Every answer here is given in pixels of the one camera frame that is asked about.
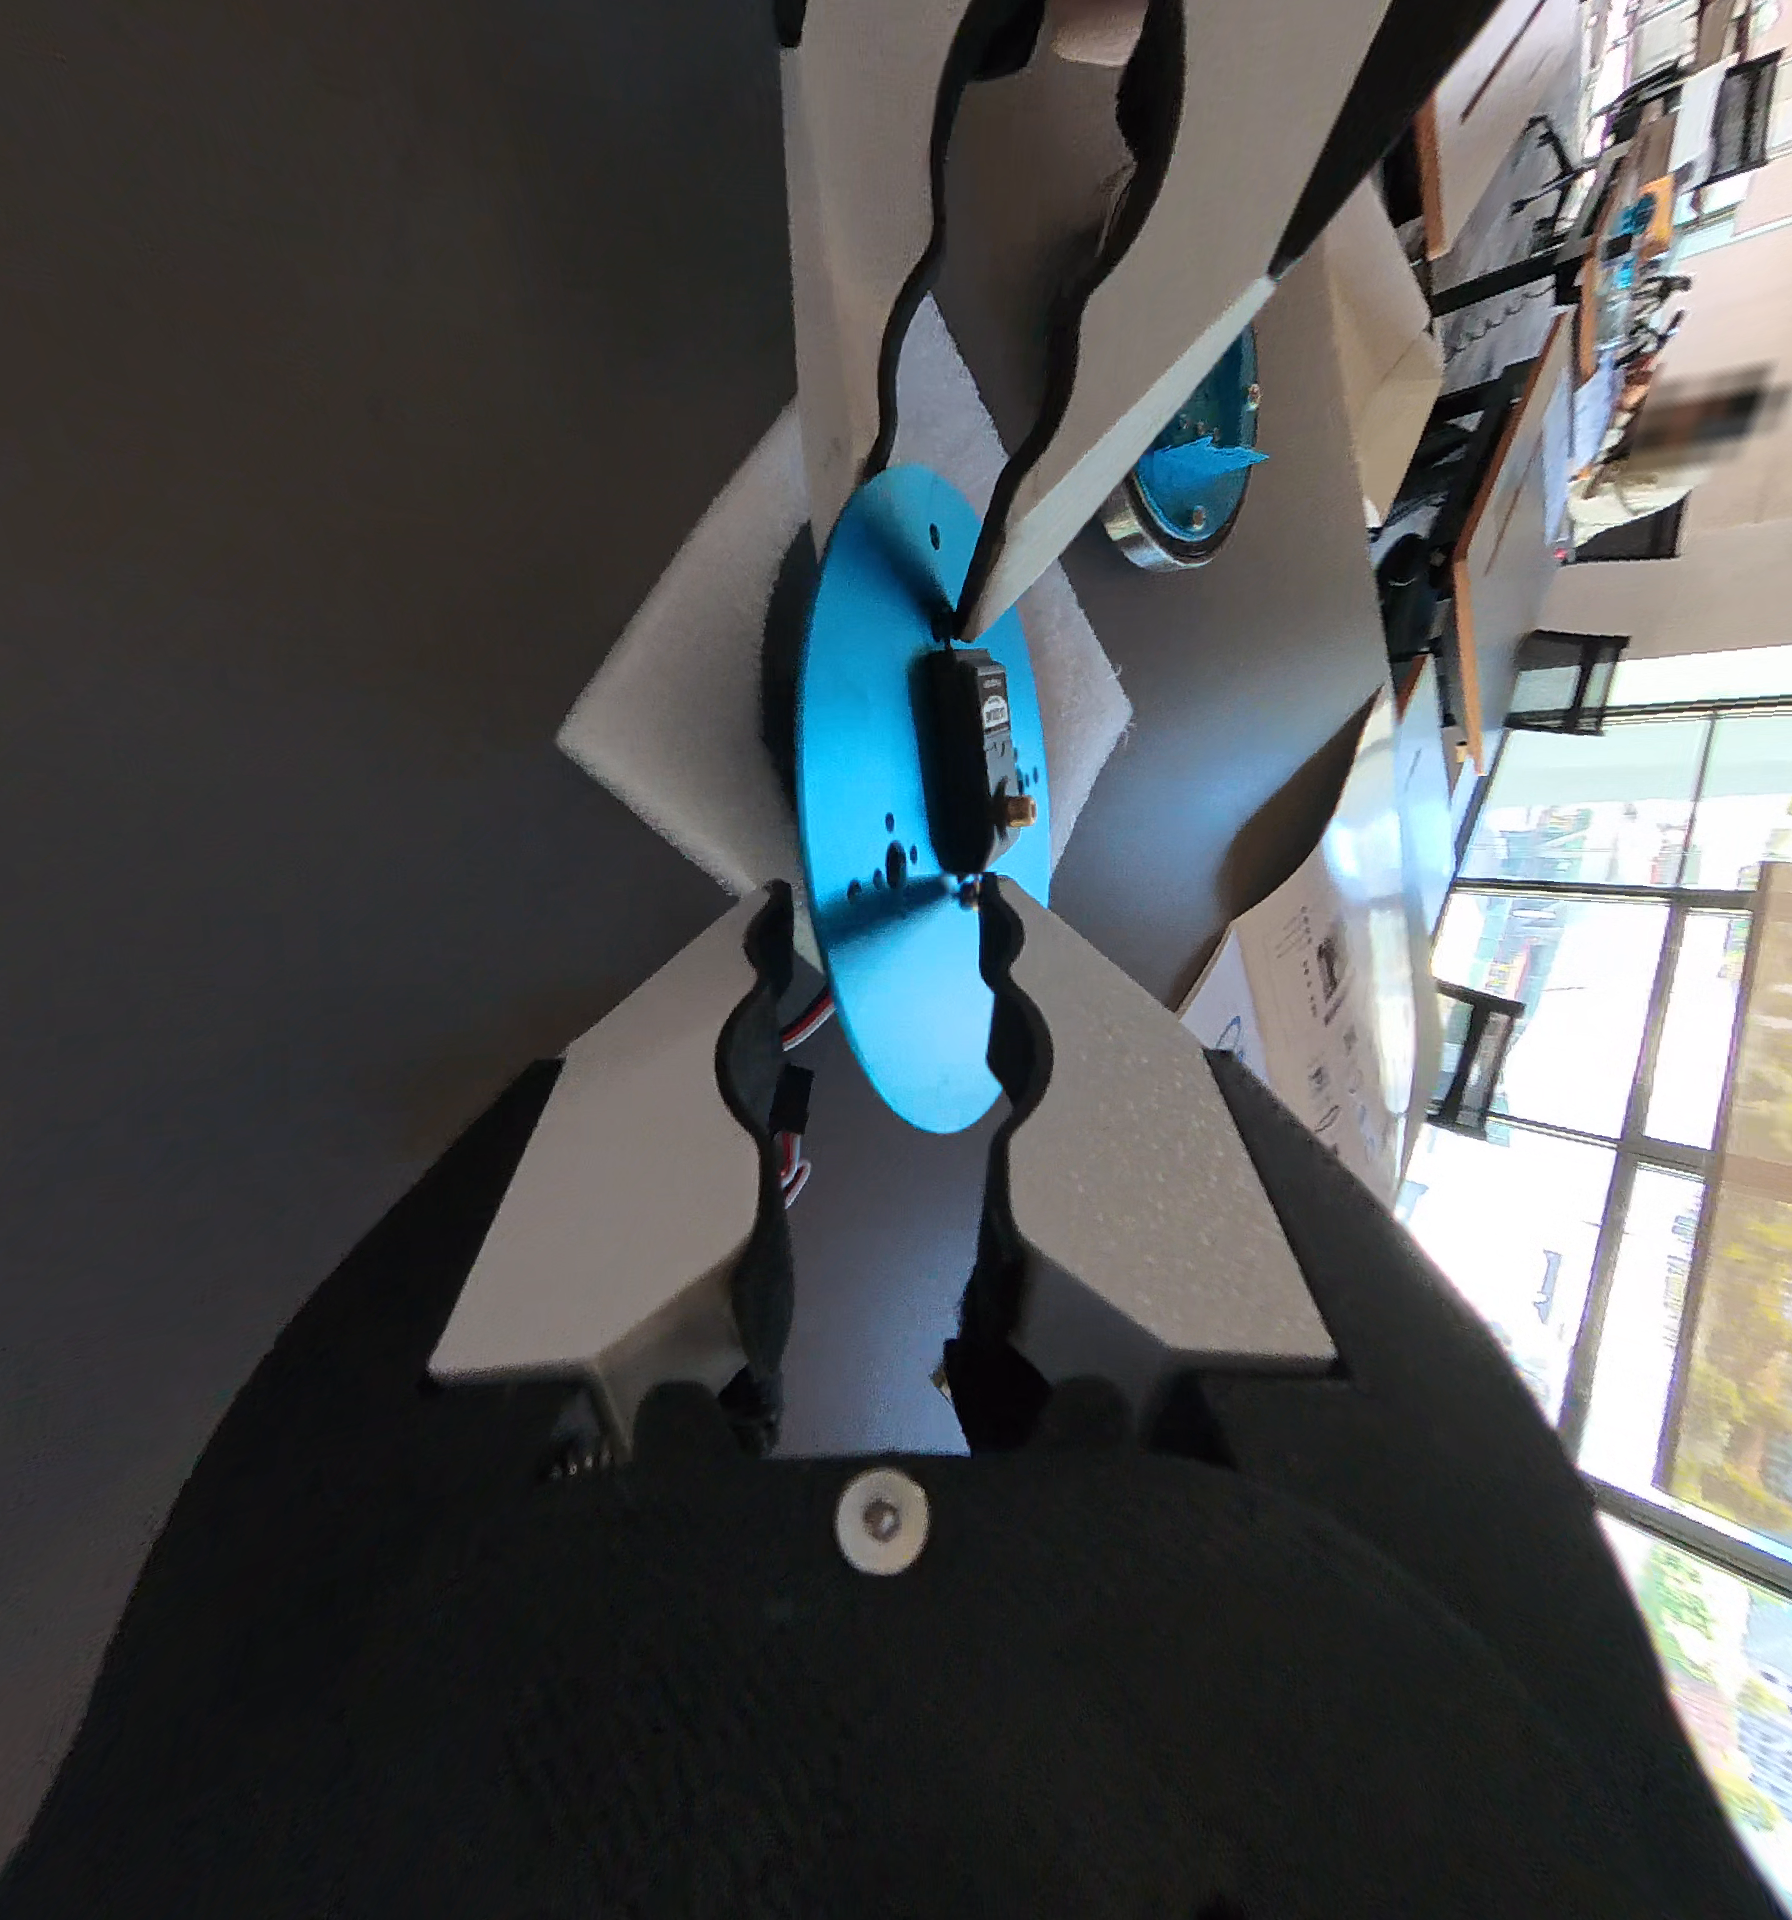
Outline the black servo motor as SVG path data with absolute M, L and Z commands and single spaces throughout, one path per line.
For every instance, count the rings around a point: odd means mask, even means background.
M 1043 826 L 1041 774 L 1018 745 L 1004 660 L 979 646 L 939 642 L 922 655 L 912 680 L 931 850 L 971 895 L 982 873 Z

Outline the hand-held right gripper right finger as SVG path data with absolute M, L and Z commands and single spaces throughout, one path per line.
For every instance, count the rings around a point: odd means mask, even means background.
M 1139 1435 L 1184 1378 L 1330 1378 L 1338 1349 L 1207 1051 L 1011 879 L 979 888 L 991 1138 L 943 1383 L 974 1453 L 1098 1380 Z

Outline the blue round metal plate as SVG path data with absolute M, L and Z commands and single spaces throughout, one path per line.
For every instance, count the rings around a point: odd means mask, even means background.
M 817 567 L 797 683 L 798 848 L 834 1009 L 880 1101 L 937 1135 L 973 1126 L 1000 1096 L 981 881 L 994 873 L 1044 904 L 1052 879 L 1048 754 L 1023 621 L 1006 611 L 977 640 L 952 636 L 977 536 L 971 501 L 928 467 L 896 465 L 863 482 Z M 1004 660 L 1015 739 L 1041 774 L 1043 826 L 971 895 L 931 850 L 916 754 L 912 675 L 939 642 Z

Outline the white instruction manual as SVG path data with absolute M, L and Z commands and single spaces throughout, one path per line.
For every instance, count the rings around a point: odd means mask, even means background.
M 1239 915 L 1182 1023 L 1246 1065 L 1386 1205 L 1435 1084 L 1437 922 L 1455 877 L 1440 695 L 1374 694 L 1306 858 Z

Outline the white cardboard box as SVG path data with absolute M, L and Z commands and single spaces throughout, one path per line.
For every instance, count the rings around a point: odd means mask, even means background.
M 1364 179 L 1292 271 L 1319 291 L 1364 524 L 1404 487 L 1442 385 L 1442 349 L 1407 251 Z

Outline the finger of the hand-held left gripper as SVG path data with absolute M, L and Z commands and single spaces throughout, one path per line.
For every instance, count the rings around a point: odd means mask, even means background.
M 1044 393 L 991 495 L 961 634 L 986 631 L 1063 552 L 1268 301 L 1277 244 L 1388 12 L 1152 3 L 1152 136 L 1052 304 Z
M 797 415 L 812 519 L 883 429 L 883 339 L 931 237 L 931 127 L 964 3 L 781 3 Z

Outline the black office chair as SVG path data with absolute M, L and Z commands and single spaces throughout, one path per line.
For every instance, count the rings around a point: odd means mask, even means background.
M 1599 736 L 1629 636 L 1535 630 L 1517 646 L 1505 728 Z
M 1781 49 L 1721 68 L 1699 185 L 1758 171 L 1768 163 Z
M 1461 1138 L 1486 1135 L 1526 1004 L 1452 980 L 1437 980 L 1440 1055 L 1429 1125 Z

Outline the wooden office table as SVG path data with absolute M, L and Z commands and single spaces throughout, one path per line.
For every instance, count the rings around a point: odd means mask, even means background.
M 1433 543 L 1454 597 L 1442 686 L 1459 751 L 1483 779 L 1507 728 L 1517 656 L 1561 563 L 1569 482 L 1552 449 L 1569 452 L 1574 335 L 1571 314 L 1557 309 L 1534 356 L 1439 396 L 1430 415 L 1433 425 L 1465 427 Z
M 1641 148 L 1606 152 L 1562 230 L 1557 294 L 1574 292 L 1571 382 L 1581 389 L 1629 342 L 1646 287 L 1666 278 L 1677 244 L 1677 173 L 1646 178 Z

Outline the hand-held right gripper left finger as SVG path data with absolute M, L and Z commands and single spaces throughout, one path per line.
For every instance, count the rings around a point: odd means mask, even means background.
M 793 897 L 765 881 L 561 1055 L 428 1361 L 572 1378 L 620 1453 L 643 1398 L 704 1387 L 740 1445 L 783 1417 L 794 1311 L 778 1132 Z

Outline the round turntable base blue top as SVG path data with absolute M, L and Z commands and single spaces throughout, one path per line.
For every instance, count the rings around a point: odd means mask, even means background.
M 1100 509 L 1103 533 L 1130 563 L 1175 572 L 1214 558 L 1268 459 L 1260 418 L 1257 332 L 1246 324 Z

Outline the large glass window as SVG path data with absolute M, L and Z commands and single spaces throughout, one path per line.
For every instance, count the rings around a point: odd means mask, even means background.
M 1520 1006 L 1397 1213 L 1584 1475 L 1792 1912 L 1792 644 L 1623 663 L 1459 771 L 1437 977 Z

